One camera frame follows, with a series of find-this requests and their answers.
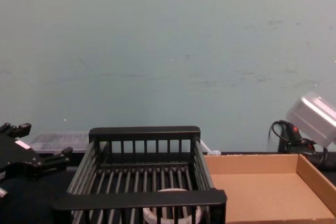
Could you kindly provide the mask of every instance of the white sticker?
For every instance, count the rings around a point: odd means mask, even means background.
[[[5,178],[5,176],[6,176],[6,172],[0,173],[0,179]]]
[[[20,145],[21,147],[23,147],[24,149],[29,149],[30,146],[24,142],[22,142],[21,140],[15,141],[15,143],[17,143],[18,145]]]

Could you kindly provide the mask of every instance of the cardboard box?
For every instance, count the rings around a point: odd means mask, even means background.
[[[336,223],[336,188],[302,155],[205,157],[226,223]]]

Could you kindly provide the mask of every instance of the light blue wall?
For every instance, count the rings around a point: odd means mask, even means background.
[[[191,124],[265,151],[302,94],[336,97],[335,39],[336,0],[0,0],[0,121]]]

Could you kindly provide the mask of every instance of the dish rack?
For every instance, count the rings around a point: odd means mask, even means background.
[[[195,126],[107,127],[89,147],[67,194],[53,204],[55,224],[143,224],[143,208],[161,218],[225,222],[226,195],[214,188]],[[158,192],[165,188],[186,191]]]

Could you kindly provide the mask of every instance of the table surface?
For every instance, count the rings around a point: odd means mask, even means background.
[[[35,182],[18,178],[2,182],[0,186],[9,195],[0,200],[0,223],[52,224],[51,204],[66,192],[74,174],[75,171],[67,171],[42,177]],[[336,172],[323,174],[336,185]]]

